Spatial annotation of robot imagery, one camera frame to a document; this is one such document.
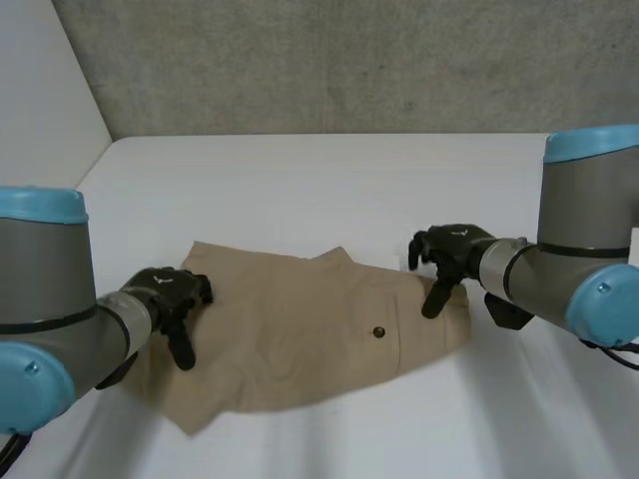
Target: robotic arm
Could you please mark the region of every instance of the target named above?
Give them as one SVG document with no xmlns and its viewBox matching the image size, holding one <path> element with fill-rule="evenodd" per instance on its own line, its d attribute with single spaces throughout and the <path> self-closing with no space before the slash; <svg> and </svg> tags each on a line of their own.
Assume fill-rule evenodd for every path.
<svg viewBox="0 0 639 479">
<path fill-rule="evenodd" d="M 639 269 L 628 264 L 639 227 L 639 126 L 574 130 L 546 141 L 537 244 L 497 239 L 473 225 L 432 227 L 410 243 L 408 262 L 437 266 L 422 313 L 435 317 L 468 277 L 486 289 L 497 325 L 534 315 L 591 347 L 636 350 Z M 620 362 L 627 361 L 609 354 Z"/>
<path fill-rule="evenodd" d="M 96 299 L 87 220 L 75 191 L 0 189 L 2 434 L 28 436 L 120 381 L 153 331 L 180 368 L 195 365 L 184 320 L 213 301 L 207 278 L 148 268 Z"/>
</svg>

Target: white table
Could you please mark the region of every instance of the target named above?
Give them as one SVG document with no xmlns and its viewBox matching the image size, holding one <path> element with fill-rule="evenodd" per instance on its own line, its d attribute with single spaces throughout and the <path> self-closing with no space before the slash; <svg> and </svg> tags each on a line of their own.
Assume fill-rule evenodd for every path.
<svg viewBox="0 0 639 479">
<path fill-rule="evenodd" d="M 405 268 L 412 234 L 469 222 L 535 238 L 542 135 L 140 138 L 80 190 L 98 293 L 193 240 Z M 469 286 L 462 351 L 391 383 L 193 439 L 114 388 L 34 436 L 15 477 L 615 478 L 639 474 L 637 375 L 535 319 L 497 328 Z"/>
</svg>

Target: beige fabric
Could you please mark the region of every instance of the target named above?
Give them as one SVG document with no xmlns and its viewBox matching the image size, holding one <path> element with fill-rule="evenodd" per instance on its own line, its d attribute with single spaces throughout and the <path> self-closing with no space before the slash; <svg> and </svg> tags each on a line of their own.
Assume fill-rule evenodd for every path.
<svg viewBox="0 0 639 479">
<path fill-rule="evenodd" d="M 124 385 L 189 434 L 224 410 L 300 406 L 388 381 L 470 337 L 463 287 L 426 319 L 429 279 L 357 264 L 340 247 L 303 259 L 196 242 L 184 268 L 206 274 L 216 294 L 192 318 L 196 366 L 179 370 L 154 335 Z"/>
</svg>

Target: gray concrete wall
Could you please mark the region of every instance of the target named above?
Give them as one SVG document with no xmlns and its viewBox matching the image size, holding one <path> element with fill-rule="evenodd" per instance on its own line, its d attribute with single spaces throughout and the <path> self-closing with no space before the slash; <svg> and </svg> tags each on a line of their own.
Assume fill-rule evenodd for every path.
<svg viewBox="0 0 639 479">
<path fill-rule="evenodd" d="M 639 122 L 637 0 L 53 0 L 114 138 Z"/>
</svg>

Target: black cable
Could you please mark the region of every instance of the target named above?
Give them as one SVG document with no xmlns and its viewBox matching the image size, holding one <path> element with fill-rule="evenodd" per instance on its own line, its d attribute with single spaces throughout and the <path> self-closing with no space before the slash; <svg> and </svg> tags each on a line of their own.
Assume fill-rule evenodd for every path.
<svg viewBox="0 0 639 479">
<path fill-rule="evenodd" d="M 0 477 L 9 471 L 31 441 L 31 434 L 14 434 L 0 451 Z"/>
<path fill-rule="evenodd" d="M 616 362 L 618 362 L 621 365 L 629 367 L 630 369 L 632 369 L 634 371 L 639 371 L 639 364 L 635 364 L 634 362 L 630 362 L 627 359 L 624 359 L 623 357 L 621 357 L 619 354 L 615 354 L 610 349 L 606 349 L 605 347 L 600 347 L 599 349 L 601 349 L 603 351 L 603 353 L 606 356 L 608 356 L 609 358 L 611 358 L 613 361 L 616 361 Z"/>
<path fill-rule="evenodd" d="M 633 371 L 639 371 L 639 364 L 635 364 L 627 359 L 624 359 L 619 354 L 615 354 L 612 351 L 621 351 L 621 352 L 634 352 L 635 354 L 639 354 L 639 344 L 635 344 L 634 342 L 629 342 L 628 344 L 624 344 L 623 346 L 612 346 L 612 347 L 603 347 L 594 342 L 586 341 L 584 339 L 580 339 L 586 346 L 590 349 L 601 349 L 603 353 L 612 359 L 615 362 L 618 362 L 622 366 L 626 366 Z"/>
</svg>

